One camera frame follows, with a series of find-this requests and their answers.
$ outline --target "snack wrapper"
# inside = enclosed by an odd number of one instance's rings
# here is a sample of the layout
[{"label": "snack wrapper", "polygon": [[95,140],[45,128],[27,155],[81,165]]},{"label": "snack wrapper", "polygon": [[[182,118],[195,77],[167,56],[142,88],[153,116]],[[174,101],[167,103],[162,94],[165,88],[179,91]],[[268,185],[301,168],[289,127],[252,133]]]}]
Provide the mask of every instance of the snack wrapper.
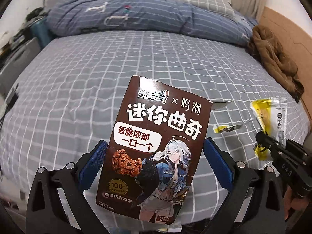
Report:
[{"label": "snack wrapper", "polygon": [[96,203],[124,216],[172,224],[199,163],[212,104],[133,76],[110,137]]},{"label": "snack wrapper", "polygon": [[213,126],[213,131],[218,134],[222,134],[222,133],[228,133],[228,132],[232,132],[234,130],[240,129],[244,124],[239,124],[239,125],[235,125],[235,126],[228,126],[228,125],[214,125]]},{"label": "snack wrapper", "polygon": [[[250,107],[257,118],[262,131],[279,141],[283,147],[286,144],[286,124],[287,124],[287,100],[278,98],[268,98],[252,101]],[[260,161],[272,161],[271,151],[255,145],[255,154]]]}]

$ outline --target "metal screw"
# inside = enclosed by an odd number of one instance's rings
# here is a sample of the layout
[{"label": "metal screw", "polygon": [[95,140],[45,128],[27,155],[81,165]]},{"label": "metal screw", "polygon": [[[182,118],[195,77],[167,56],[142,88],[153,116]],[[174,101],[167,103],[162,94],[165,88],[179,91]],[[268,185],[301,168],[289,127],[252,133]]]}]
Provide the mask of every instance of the metal screw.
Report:
[{"label": "metal screw", "polygon": [[43,173],[45,171],[45,168],[44,167],[40,167],[39,169],[38,169],[38,173]]},{"label": "metal screw", "polygon": [[237,166],[238,166],[239,168],[244,168],[244,167],[245,167],[245,163],[242,162],[242,161],[239,161],[239,162],[237,162]]},{"label": "metal screw", "polygon": [[75,164],[74,163],[68,163],[67,165],[66,165],[66,168],[68,169],[68,170],[71,170],[72,168],[74,168],[75,167]]},{"label": "metal screw", "polygon": [[266,170],[267,170],[268,172],[270,172],[270,173],[272,173],[272,172],[274,171],[273,168],[272,168],[271,166],[266,167]]}]

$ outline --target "brown clothing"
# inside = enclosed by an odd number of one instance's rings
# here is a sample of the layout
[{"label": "brown clothing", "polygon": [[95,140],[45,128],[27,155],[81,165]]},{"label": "brown clothing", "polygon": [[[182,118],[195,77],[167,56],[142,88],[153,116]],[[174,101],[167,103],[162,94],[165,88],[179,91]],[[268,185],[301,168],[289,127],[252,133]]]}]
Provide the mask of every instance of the brown clothing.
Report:
[{"label": "brown clothing", "polygon": [[298,103],[304,88],[297,76],[298,67],[287,54],[274,33],[266,26],[255,26],[248,52],[257,59],[272,76]]}]

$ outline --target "comforter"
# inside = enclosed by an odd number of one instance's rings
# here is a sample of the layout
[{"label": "comforter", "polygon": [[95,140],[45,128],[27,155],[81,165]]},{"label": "comforter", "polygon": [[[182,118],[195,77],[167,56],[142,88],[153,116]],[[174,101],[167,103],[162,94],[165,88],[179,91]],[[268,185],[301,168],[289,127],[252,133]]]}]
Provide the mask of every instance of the comforter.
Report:
[{"label": "comforter", "polygon": [[49,12],[58,36],[101,30],[157,30],[246,46],[254,22],[169,0],[60,0]]}]

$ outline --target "human hand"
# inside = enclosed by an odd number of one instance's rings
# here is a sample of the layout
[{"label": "human hand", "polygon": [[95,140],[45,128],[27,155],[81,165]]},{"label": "human hand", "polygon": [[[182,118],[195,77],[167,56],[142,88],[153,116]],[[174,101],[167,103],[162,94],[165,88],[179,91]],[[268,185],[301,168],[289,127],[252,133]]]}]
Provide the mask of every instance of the human hand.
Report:
[{"label": "human hand", "polygon": [[305,210],[310,203],[310,199],[308,199],[307,197],[299,199],[293,198],[292,195],[293,192],[291,190],[291,187],[288,187],[283,198],[285,220],[288,218],[289,210],[291,208],[293,208],[294,210]]},{"label": "human hand", "polygon": [[183,200],[179,200],[179,201],[172,201],[172,205],[183,205]]},{"label": "human hand", "polygon": [[157,152],[152,156],[151,160],[152,160],[152,161],[159,161],[159,160],[161,160],[161,159],[163,158],[163,155],[164,155],[164,154],[165,154],[165,153],[162,152],[162,151],[157,151]]}]

